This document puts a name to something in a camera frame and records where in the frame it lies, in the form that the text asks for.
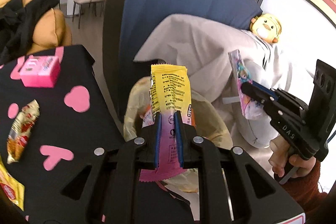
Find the red sleeve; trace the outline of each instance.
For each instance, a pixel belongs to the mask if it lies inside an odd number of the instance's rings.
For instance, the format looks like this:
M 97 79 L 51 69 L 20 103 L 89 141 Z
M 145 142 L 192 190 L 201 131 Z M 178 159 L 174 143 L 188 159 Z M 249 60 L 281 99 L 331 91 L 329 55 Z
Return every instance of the red sleeve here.
M 303 208 L 307 218 L 312 214 L 323 199 L 328 195 L 327 193 L 320 193 L 318 188 L 318 181 L 320 178 L 320 165 L 319 161 L 309 175 L 290 179 L 282 187 L 295 199 L 295 201 Z

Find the pink plastic container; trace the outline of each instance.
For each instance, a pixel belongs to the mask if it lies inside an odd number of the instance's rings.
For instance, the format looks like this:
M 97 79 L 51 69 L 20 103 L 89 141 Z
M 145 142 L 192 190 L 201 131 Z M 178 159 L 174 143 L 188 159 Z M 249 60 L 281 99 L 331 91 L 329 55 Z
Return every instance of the pink plastic container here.
M 24 63 L 20 77 L 26 87 L 53 88 L 60 71 L 57 56 L 36 56 Z

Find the snack package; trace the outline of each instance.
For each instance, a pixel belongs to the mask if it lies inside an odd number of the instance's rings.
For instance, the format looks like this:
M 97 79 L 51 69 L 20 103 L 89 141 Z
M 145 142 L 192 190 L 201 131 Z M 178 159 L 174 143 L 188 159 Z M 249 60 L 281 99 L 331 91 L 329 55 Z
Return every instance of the snack package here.
M 232 72 L 236 79 L 238 94 L 240 98 L 241 112 L 248 120 L 256 120 L 265 116 L 263 105 L 242 93 L 242 83 L 253 83 L 250 72 L 244 65 L 239 50 L 228 53 Z
M 183 123 L 192 124 L 191 91 L 187 68 L 175 65 L 152 65 L 150 88 L 151 108 L 143 118 L 142 127 L 154 124 L 155 115 L 161 112 L 161 138 L 159 166 L 156 170 L 142 170 L 140 181 L 165 180 L 181 174 L 177 157 L 174 113 L 181 111 Z
M 6 170 L 1 157 L 0 157 L 0 185 L 10 199 L 15 205 L 17 205 L 21 210 L 24 207 L 24 197 L 25 197 L 25 187 L 19 183 L 15 178 L 13 178 Z
M 7 164 L 18 162 L 30 137 L 31 129 L 40 115 L 36 100 L 24 106 L 16 116 L 7 138 Z

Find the plush toy face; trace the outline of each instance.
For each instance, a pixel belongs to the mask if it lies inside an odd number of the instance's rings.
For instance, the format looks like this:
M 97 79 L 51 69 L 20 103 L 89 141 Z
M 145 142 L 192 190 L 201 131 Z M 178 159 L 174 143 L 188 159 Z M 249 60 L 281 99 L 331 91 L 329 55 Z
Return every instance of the plush toy face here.
M 281 25 L 275 17 L 265 14 L 258 18 L 252 18 L 251 23 L 251 32 L 262 40 L 270 44 L 278 42 Z

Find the gold snack wrapper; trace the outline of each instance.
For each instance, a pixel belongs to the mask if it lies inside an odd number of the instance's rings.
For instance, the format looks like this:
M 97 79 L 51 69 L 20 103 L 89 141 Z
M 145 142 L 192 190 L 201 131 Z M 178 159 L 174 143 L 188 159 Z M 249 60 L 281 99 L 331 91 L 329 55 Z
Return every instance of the gold snack wrapper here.
M 25 187 L 7 172 L 1 157 L 0 185 L 10 201 L 17 205 L 21 210 L 24 210 Z
M 36 100 L 24 106 L 16 116 L 7 138 L 7 164 L 18 162 L 30 137 L 31 129 L 40 115 Z

